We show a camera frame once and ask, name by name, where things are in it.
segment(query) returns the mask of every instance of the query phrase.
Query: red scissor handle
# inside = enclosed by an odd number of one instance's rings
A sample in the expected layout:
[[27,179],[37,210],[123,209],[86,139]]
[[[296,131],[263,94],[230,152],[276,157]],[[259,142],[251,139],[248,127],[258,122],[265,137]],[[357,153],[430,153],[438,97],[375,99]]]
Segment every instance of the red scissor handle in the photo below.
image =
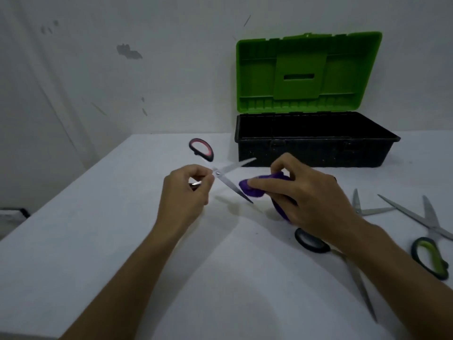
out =
[[[207,148],[207,154],[202,153],[200,150],[195,148],[193,146],[194,143],[201,143],[202,145],[204,145]],[[214,160],[214,152],[212,151],[211,146],[205,140],[202,140],[201,138],[192,138],[189,142],[189,148],[191,151],[193,151],[195,153],[195,155],[199,155],[209,162],[212,162]]]

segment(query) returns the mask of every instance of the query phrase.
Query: forearm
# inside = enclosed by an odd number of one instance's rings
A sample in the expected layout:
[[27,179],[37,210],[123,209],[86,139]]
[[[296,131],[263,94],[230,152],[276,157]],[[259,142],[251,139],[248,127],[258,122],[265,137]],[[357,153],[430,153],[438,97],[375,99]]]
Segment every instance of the forearm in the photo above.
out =
[[177,241],[152,231],[61,339],[133,339]]
[[353,260],[417,338],[453,334],[453,290],[403,251],[381,228],[364,222],[341,250]]

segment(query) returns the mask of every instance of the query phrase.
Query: purple rag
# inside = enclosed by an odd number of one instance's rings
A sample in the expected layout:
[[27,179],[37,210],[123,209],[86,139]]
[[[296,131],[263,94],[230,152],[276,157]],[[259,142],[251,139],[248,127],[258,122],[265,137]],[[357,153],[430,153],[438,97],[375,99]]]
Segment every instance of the purple rag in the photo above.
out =
[[[256,178],[259,179],[268,179],[268,178],[273,178],[273,179],[282,179],[282,180],[291,180],[290,177],[286,176],[282,171],[276,172],[274,174],[270,175],[260,175],[257,176]],[[264,191],[262,189],[257,189],[257,188],[252,188],[247,184],[247,180],[242,180],[239,182],[239,187],[241,188],[242,192],[244,192],[245,195],[249,197],[255,197],[255,198],[260,198],[264,195]],[[296,201],[292,199],[291,197],[286,196],[294,205],[297,205]],[[280,214],[281,217],[286,219],[289,222],[288,217],[286,216],[286,213],[282,210],[280,205],[278,205],[274,199],[272,199],[272,204],[275,207],[275,210]]]

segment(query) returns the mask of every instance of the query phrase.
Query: table surface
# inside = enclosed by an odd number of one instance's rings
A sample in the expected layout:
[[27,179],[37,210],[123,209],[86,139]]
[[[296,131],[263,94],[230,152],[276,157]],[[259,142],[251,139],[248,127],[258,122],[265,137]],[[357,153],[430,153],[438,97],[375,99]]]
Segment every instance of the table surface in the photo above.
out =
[[[399,132],[384,164],[322,168],[363,208],[387,206],[377,193],[423,215],[429,196],[453,232],[453,131]],[[231,134],[133,135],[0,242],[0,332],[59,337],[150,231],[162,180],[189,163],[201,137],[217,166],[237,160]],[[233,182],[265,174],[240,168]],[[426,235],[398,211],[367,218],[401,247]],[[292,226],[264,197],[254,206],[216,180],[210,203],[172,254],[151,296],[138,339],[388,339],[405,328],[365,284],[371,319],[341,259],[299,246]],[[453,262],[453,242],[440,250]],[[452,279],[446,281],[453,287]]]

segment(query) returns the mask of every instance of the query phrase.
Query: open scissors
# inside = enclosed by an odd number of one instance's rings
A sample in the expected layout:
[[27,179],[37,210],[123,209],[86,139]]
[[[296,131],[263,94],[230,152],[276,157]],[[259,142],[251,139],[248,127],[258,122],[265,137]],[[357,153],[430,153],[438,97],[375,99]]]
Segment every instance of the open scissors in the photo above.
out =
[[[205,154],[202,151],[195,148],[193,146],[194,143],[200,143],[201,145],[203,145],[207,149],[207,154]],[[235,170],[236,168],[246,165],[247,163],[252,162],[253,160],[256,160],[256,157],[253,157],[253,158],[241,161],[241,162],[233,163],[231,165],[228,165],[228,166],[225,166],[225,167],[219,169],[212,165],[212,161],[214,160],[214,151],[212,150],[211,146],[205,140],[202,140],[201,138],[192,138],[189,142],[189,148],[190,148],[190,150],[192,150],[195,153],[195,155],[201,156],[207,162],[207,164],[212,169],[212,174],[214,175],[214,177],[218,178],[221,182],[223,182],[226,186],[228,186],[234,192],[239,194],[242,198],[248,200],[250,203],[253,204],[252,200],[250,200],[231,180],[229,180],[227,177],[225,177],[225,174],[232,170]],[[200,184],[201,184],[201,181],[198,181],[196,183],[191,183],[190,187],[192,189],[196,189],[197,186]]]
[[[392,211],[395,209],[395,208],[371,208],[362,210],[362,208],[360,207],[360,199],[357,188],[354,189],[354,194],[352,195],[352,207],[354,208],[354,211],[362,217]],[[366,291],[366,287],[360,275],[359,268],[351,260],[349,260],[349,258],[346,255],[344,255],[343,253],[336,249],[331,248],[323,240],[311,234],[308,234],[301,228],[298,228],[296,230],[296,232],[294,233],[294,237],[296,238],[297,242],[299,242],[300,245],[302,245],[305,249],[308,249],[309,251],[313,251],[315,253],[327,253],[328,251],[331,251],[332,253],[338,255],[343,259],[343,261],[346,263],[346,266],[348,267],[349,273],[351,274],[354,280],[354,283],[359,289],[360,295],[365,301],[366,307],[370,311],[373,320],[377,323],[376,313],[374,311],[370,297],[368,296],[368,292]]]
[[[442,258],[439,248],[437,247],[437,242],[442,237],[447,238],[450,241],[453,241],[453,234],[447,230],[440,227],[439,220],[437,219],[436,212],[434,211],[433,205],[426,196],[423,196],[423,207],[425,211],[425,217],[421,217],[416,213],[406,209],[405,207],[383,197],[378,194],[383,200],[388,202],[390,205],[394,206],[397,210],[404,213],[406,216],[409,216],[414,221],[424,225],[428,228],[428,235],[426,237],[420,237],[414,241],[411,246],[411,256],[418,262],[424,269],[426,269],[430,274],[435,276],[439,280],[446,280],[449,277],[449,264]],[[418,247],[425,247],[431,254],[431,261],[434,266],[434,270],[431,270],[425,266],[419,258]]]

